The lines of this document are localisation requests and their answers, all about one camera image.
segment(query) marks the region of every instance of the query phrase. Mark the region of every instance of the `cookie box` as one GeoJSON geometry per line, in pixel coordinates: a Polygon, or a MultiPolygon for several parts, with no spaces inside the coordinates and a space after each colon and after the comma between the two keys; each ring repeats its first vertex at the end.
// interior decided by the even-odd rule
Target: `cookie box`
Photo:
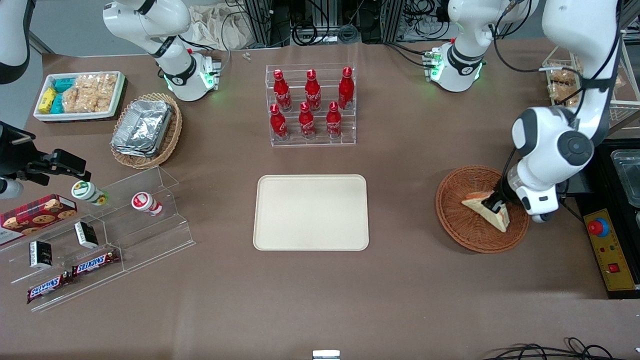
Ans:
{"type": "Polygon", "coordinates": [[[0,245],[77,214],[75,202],[51,194],[0,215],[0,245]]]}

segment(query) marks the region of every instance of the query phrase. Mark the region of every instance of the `yellow control panel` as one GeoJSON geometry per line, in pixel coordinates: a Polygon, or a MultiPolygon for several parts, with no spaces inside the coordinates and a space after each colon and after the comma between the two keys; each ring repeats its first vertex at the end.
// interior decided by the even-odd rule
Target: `yellow control panel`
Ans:
{"type": "Polygon", "coordinates": [[[602,209],[583,219],[607,289],[609,291],[635,290],[636,284],[620,249],[609,212],[602,209]]]}

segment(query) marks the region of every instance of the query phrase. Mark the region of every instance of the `coca-cola bottle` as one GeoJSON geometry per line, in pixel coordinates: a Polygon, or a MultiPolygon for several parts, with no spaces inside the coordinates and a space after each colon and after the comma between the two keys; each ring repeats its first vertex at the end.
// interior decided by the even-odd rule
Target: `coca-cola bottle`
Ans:
{"type": "Polygon", "coordinates": [[[316,79],[316,71],[310,69],[307,71],[307,84],[305,85],[305,93],[307,102],[311,111],[320,110],[320,84],[316,79]]]}
{"type": "Polygon", "coordinates": [[[276,80],[276,83],[273,85],[273,92],[276,93],[276,101],[278,105],[280,105],[280,109],[282,111],[291,110],[291,92],[289,91],[289,84],[287,84],[284,75],[282,75],[282,70],[274,70],[273,78],[276,80]]]}
{"type": "Polygon", "coordinates": [[[340,138],[342,129],[342,115],[338,112],[338,103],[332,101],[329,103],[329,112],[326,114],[326,132],[332,140],[340,138]]]}
{"type": "Polygon", "coordinates": [[[284,115],[280,113],[280,108],[277,104],[272,104],[269,110],[271,111],[271,128],[276,140],[279,142],[287,141],[289,139],[289,131],[287,130],[284,115]]]}
{"type": "Polygon", "coordinates": [[[309,104],[303,101],[300,104],[300,130],[302,130],[302,137],[307,140],[312,140],[316,137],[316,129],[314,128],[314,114],[311,113],[309,104]]]}
{"type": "Polygon", "coordinates": [[[353,69],[345,67],[342,70],[342,79],[338,85],[338,105],[340,109],[351,110],[353,108],[353,92],[356,88],[351,76],[353,69]]]}

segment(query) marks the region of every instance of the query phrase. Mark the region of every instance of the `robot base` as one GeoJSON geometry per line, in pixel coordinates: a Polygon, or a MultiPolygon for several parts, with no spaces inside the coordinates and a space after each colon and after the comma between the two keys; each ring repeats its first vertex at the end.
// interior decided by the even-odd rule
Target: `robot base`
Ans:
{"type": "Polygon", "coordinates": [[[220,83],[220,61],[213,61],[209,56],[199,53],[191,54],[196,60],[196,70],[184,85],[175,85],[164,77],[169,90],[182,101],[196,101],[207,92],[217,90],[220,83]]]}
{"type": "Polygon", "coordinates": [[[469,67],[470,72],[467,75],[460,75],[447,58],[447,51],[451,46],[451,43],[446,43],[422,55],[422,63],[425,67],[428,66],[424,69],[424,74],[427,81],[439,84],[444,90],[462,92],[470,88],[471,84],[480,77],[482,63],[475,70],[469,67]]]}

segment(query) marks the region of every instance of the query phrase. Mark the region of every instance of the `brown tabletop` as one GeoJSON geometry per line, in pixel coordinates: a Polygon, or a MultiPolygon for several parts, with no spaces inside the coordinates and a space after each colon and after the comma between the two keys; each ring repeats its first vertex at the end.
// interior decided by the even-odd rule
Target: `brown tabletop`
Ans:
{"type": "MultiPolygon", "coordinates": [[[[552,48],[546,40],[502,42],[504,56],[525,68],[552,48]]],[[[514,343],[563,347],[565,336],[634,356],[640,302],[605,300],[584,226],[568,212],[532,224],[521,244],[496,255],[460,247],[435,214],[435,190],[452,169],[502,168],[514,119],[548,104],[543,74],[512,72],[489,50],[476,84],[452,94],[382,45],[251,51],[251,62],[240,55],[219,91],[179,102],[182,135],[163,165],[180,181],[176,202],[197,245],[44,313],[29,312],[24,289],[2,279],[0,357],[275,360],[337,348],[344,359],[481,359],[514,343]],[[357,64],[358,144],[272,149],[265,66],[338,61],[357,64]],[[265,174],[363,175],[369,247],[253,248],[256,185],[265,174]]],[[[44,69],[122,71],[125,103],[168,92],[149,56],[44,56],[44,69]]],[[[135,173],[110,153],[113,125],[30,119],[28,130],[41,151],[85,158],[92,181],[105,186],[135,173]]],[[[73,181],[26,184],[25,195],[1,209],[67,193],[73,181]]]]}

